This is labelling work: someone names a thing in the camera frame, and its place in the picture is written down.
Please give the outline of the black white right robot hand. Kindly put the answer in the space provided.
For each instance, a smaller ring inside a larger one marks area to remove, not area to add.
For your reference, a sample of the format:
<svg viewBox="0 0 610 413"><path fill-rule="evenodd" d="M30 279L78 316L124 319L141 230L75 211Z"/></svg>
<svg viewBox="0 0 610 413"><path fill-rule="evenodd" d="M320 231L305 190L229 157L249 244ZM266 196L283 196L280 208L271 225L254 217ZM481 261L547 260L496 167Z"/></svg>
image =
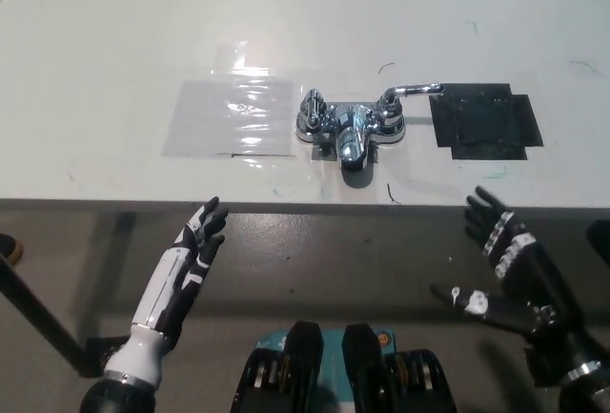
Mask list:
<svg viewBox="0 0 610 413"><path fill-rule="evenodd" d="M432 294L474 320L522 336L528 369L540 386L567 385L608 367L608 351L587 332L559 268L521 218L481 186L466 203L466 234L502 293L434 283Z"/></svg>

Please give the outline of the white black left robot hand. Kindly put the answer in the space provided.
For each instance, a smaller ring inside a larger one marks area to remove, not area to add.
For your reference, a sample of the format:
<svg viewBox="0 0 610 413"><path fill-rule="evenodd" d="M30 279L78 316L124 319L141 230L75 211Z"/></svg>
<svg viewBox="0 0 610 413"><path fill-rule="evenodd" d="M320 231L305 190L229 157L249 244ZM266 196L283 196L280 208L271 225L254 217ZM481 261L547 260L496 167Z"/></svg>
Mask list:
<svg viewBox="0 0 610 413"><path fill-rule="evenodd" d="M203 203L158 261L132 317L129 345L156 342L167 353L176 346L185 318L225 241L228 210L214 196Z"/></svg>

